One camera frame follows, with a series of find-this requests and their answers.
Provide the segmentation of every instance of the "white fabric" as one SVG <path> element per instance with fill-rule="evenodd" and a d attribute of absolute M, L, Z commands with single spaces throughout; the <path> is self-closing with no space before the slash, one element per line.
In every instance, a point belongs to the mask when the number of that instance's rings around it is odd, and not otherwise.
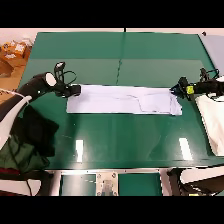
<path fill-rule="evenodd" d="M 181 115 L 181 108 L 168 88 L 81 85 L 81 95 L 67 102 L 67 113 Z"/>
<path fill-rule="evenodd" d="M 217 79 L 224 81 L 224 76 Z M 196 98 L 209 143 L 216 156 L 224 156 L 224 96 L 215 102 L 203 95 Z"/>
<path fill-rule="evenodd" d="M 224 36 L 199 35 L 215 68 L 219 69 L 220 76 L 224 75 Z"/>

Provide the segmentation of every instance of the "green table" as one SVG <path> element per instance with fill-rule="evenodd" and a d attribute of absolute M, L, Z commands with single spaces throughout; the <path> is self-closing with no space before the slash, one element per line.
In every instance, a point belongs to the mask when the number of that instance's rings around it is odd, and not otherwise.
<path fill-rule="evenodd" d="M 78 83 L 171 87 L 183 75 L 199 80 L 213 65 L 197 35 L 161 33 L 38 33 L 21 85 L 53 72 L 56 62 L 78 74 Z M 66 100 L 53 93 L 32 103 L 56 121 L 56 155 L 49 169 L 110 169 L 210 166 L 224 163 L 212 153 L 196 107 L 178 99 L 182 116 L 67 114 Z M 185 160 L 186 138 L 192 160 Z M 84 141 L 77 161 L 76 140 Z"/>

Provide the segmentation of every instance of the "black fabric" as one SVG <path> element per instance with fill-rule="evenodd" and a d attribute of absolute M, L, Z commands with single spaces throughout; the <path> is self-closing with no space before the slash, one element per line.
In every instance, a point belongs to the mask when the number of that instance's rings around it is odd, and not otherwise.
<path fill-rule="evenodd" d="M 23 118 L 16 118 L 12 134 L 17 135 L 20 143 L 33 145 L 41 156 L 52 157 L 55 155 L 52 142 L 58 128 L 58 124 L 44 118 L 31 106 L 27 106 Z"/>

